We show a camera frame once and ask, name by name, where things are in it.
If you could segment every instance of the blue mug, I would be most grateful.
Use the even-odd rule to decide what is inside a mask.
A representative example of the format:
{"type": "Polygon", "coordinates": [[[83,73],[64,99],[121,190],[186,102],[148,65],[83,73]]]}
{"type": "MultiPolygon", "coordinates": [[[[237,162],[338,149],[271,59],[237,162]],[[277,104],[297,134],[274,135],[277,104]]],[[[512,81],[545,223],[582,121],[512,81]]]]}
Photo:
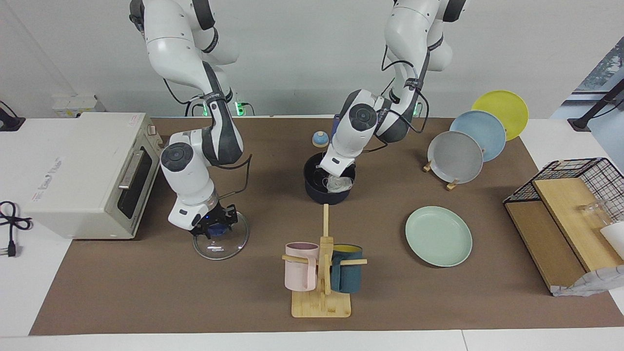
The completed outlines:
{"type": "Polygon", "coordinates": [[[331,273],[329,280],[331,290],[345,294],[353,294],[359,291],[362,281],[361,265],[340,265],[343,260],[361,259],[362,248],[357,245],[336,244],[331,256],[331,273]]]}

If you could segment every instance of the black pot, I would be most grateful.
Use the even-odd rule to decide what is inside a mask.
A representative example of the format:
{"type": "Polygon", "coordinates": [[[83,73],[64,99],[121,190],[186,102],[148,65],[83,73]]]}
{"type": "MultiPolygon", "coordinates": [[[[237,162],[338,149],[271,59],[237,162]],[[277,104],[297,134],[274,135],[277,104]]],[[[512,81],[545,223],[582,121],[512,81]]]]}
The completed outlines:
{"type": "MultiPolygon", "coordinates": [[[[323,185],[323,179],[326,178],[329,173],[322,168],[316,168],[323,160],[323,156],[324,152],[320,152],[310,157],[303,166],[303,179],[306,182],[306,192],[311,199],[319,204],[339,204],[349,196],[351,189],[342,192],[327,192],[327,188],[323,185]]],[[[340,176],[351,178],[355,184],[355,164],[347,167],[340,176]]]]}

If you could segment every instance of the robotic arm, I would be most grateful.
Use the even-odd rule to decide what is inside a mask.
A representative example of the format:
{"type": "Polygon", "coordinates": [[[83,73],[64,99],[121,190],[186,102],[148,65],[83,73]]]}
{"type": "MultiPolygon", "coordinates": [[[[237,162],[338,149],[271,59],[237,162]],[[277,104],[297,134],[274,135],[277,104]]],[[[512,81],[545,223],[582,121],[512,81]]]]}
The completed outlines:
{"type": "Polygon", "coordinates": [[[349,95],[340,112],[338,128],[321,161],[324,170],[339,177],[362,153],[373,134],[384,143],[405,137],[426,71],[441,71],[451,61],[451,47],[442,35],[443,23],[456,21],[469,2],[394,0],[384,32],[387,55],[396,73],[390,100],[365,90],[349,95]]]}
{"type": "Polygon", "coordinates": [[[160,156],[177,194],[169,221],[193,235],[207,234],[212,224],[236,223],[236,208],[220,205],[207,167],[235,163],[243,154],[243,141],[227,107],[232,90],[223,71],[207,61],[232,63],[238,51],[230,41],[222,45],[208,0],[132,0],[130,20],[144,35],[154,70],[164,79],[201,90],[212,116],[210,127],[172,135],[160,156]]]}

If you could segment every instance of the yellow plate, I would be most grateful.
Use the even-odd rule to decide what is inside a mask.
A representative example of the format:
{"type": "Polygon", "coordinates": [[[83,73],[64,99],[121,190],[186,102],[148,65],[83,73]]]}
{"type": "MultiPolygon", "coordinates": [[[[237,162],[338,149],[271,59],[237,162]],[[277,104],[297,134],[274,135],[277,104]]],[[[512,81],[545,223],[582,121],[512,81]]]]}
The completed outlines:
{"type": "Polygon", "coordinates": [[[520,96],[506,90],[485,93],[474,102],[472,109],[495,115],[505,127],[507,141],[519,136],[529,121],[527,104],[520,96]]]}

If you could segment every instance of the light green plate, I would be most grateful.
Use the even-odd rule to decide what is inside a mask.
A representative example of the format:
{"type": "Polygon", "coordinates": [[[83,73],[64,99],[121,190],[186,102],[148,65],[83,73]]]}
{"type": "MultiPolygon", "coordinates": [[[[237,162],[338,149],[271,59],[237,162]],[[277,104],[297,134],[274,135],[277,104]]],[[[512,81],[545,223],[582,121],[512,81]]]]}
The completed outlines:
{"type": "Polygon", "coordinates": [[[472,250],[472,235],[466,223],[442,207],[415,210],[407,219],[405,236],[418,257],[439,267],[462,263],[472,250]]]}

